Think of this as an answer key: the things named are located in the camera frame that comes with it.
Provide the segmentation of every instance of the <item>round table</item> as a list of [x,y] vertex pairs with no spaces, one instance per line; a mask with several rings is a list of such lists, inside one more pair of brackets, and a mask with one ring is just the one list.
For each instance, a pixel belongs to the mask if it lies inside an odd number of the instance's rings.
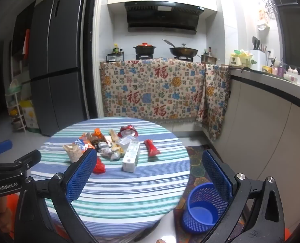
[[[138,131],[141,143],[135,172],[122,171],[122,159],[111,162],[99,153],[106,173],[92,173],[80,197],[72,202],[81,220],[97,239],[132,239],[175,208],[190,173],[188,153],[182,142],[164,127],[145,120],[126,117],[91,119],[61,130],[45,142],[39,150],[41,162],[31,171],[35,180],[63,173],[70,164],[62,147],[64,144],[72,143],[82,133],[93,132],[95,128],[108,135],[109,129],[118,133],[121,126],[129,124]],[[148,157],[143,143],[146,139],[152,139],[161,154]],[[46,202],[51,217],[60,224],[52,201],[46,199]]]

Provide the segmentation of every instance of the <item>hexagon pattern rug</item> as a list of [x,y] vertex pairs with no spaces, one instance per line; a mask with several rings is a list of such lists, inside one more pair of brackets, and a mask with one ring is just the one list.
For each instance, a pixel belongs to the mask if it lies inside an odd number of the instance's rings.
[[[203,234],[186,233],[180,225],[180,220],[182,218],[184,209],[186,207],[186,200],[190,192],[195,188],[195,186],[198,186],[203,183],[211,182],[210,177],[206,173],[204,166],[202,164],[202,154],[203,151],[206,149],[209,149],[208,145],[186,147],[186,150],[190,157],[191,173],[184,194],[181,197],[178,205],[174,209],[174,221],[175,221],[177,243],[199,243],[203,240],[203,238],[206,235],[206,233]],[[244,226],[244,220],[241,217],[235,229],[233,230],[230,238],[232,239],[238,236],[243,226]]]

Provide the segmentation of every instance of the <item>refrigerator door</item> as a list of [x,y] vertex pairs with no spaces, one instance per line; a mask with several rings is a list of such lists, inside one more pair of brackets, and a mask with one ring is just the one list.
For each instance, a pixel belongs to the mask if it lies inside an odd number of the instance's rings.
[[49,79],[31,82],[32,101],[37,122],[43,135],[52,136],[59,131],[55,117]]
[[36,78],[47,74],[47,37],[53,0],[43,0],[34,9],[29,38],[29,74]]
[[73,72],[49,79],[54,112],[60,130],[85,120],[79,85],[80,74]]
[[48,39],[48,72],[80,66],[83,0],[54,0]]

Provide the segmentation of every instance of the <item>range hood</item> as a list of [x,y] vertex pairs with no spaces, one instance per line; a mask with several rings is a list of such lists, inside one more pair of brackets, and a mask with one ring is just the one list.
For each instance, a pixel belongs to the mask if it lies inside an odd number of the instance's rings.
[[164,1],[132,1],[124,4],[128,31],[168,31],[196,34],[204,8]]

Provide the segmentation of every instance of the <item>screw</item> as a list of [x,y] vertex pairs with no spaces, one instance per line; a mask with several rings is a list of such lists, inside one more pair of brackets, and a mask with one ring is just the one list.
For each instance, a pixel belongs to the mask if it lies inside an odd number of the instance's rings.
[[25,178],[25,182],[26,183],[30,183],[31,181],[32,181],[32,177],[31,176]]
[[63,177],[63,173],[56,173],[53,177],[55,179],[61,179]]
[[244,180],[246,176],[244,174],[237,174],[237,178],[240,180]]
[[267,177],[267,180],[270,182],[270,183],[274,183],[275,182],[275,179],[271,176]]

